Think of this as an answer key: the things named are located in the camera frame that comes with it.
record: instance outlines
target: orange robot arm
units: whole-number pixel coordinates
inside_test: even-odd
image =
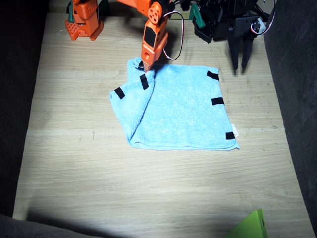
[[[144,71],[149,71],[154,62],[157,61],[167,43],[166,32],[170,0],[117,0],[125,5],[134,7],[138,12],[148,17],[145,23],[141,58]]]
[[[102,31],[103,22],[98,19],[97,0],[72,0],[74,22],[65,21],[66,29],[72,40],[79,36],[90,37],[94,41]]]

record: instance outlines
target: green object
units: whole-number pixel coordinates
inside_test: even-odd
[[[69,6],[68,22],[75,23],[75,19],[73,16],[73,1],[70,2],[70,6]]]
[[[189,20],[193,20],[193,18],[195,18],[198,28],[202,28],[205,26],[205,23],[202,19],[202,16],[200,15],[200,11],[197,4],[193,4],[190,8]]]
[[[99,16],[109,15],[110,14],[109,1],[102,0],[98,5],[98,9],[99,9]]]
[[[268,238],[263,210],[252,212],[224,238]]]

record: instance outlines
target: dark gray wall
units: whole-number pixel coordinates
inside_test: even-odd
[[[317,1],[278,0],[264,39],[298,183],[317,235]]]
[[[12,216],[48,0],[0,6],[0,214]]]

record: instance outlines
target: blue towel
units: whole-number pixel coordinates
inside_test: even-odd
[[[110,101],[128,142],[156,150],[239,148],[223,103],[218,69],[128,62],[128,82]]]

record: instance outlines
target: wooden table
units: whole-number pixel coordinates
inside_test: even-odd
[[[47,16],[15,218],[36,213],[124,237],[215,238],[263,208],[270,237],[314,237],[263,37],[234,76],[227,42],[207,44],[186,21],[181,57],[169,62],[220,69],[240,150],[141,150],[128,145],[109,93],[140,55],[144,19],[110,17],[95,42],[73,42],[66,17]],[[180,27],[168,23],[173,56]]]

